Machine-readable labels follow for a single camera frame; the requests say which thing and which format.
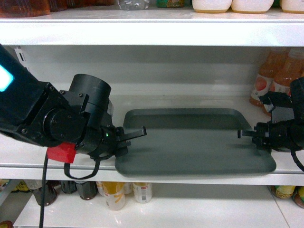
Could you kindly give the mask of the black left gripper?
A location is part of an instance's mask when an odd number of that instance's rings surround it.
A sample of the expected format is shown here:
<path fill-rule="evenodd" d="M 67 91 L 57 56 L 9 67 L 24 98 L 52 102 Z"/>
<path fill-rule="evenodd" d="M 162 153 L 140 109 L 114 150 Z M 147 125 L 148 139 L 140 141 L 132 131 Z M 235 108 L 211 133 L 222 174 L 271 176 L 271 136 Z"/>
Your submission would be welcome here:
<path fill-rule="evenodd" d="M 76 144 L 76 152 L 86 154 L 92 160 L 107 160 L 112 156 L 120 157 L 128 153 L 128 146 L 131 145 L 129 140 L 146 136 L 145 126 L 140 130 L 124 134 L 122 127 L 113 125 L 101 126 L 100 130 L 88 128 L 84 139 Z"/>

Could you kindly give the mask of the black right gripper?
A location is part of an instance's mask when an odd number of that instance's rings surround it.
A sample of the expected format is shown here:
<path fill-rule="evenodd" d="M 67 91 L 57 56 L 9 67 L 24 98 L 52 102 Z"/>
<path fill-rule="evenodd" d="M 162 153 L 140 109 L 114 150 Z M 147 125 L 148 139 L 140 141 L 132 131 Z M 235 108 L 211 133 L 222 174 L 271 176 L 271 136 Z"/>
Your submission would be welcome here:
<path fill-rule="evenodd" d="M 238 130 L 237 136 L 239 139 L 243 136 L 253 137 L 253 143 L 259 149 L 299 151 L 299 124 L 295 120 L 257 123 L 255 130 Z"/>

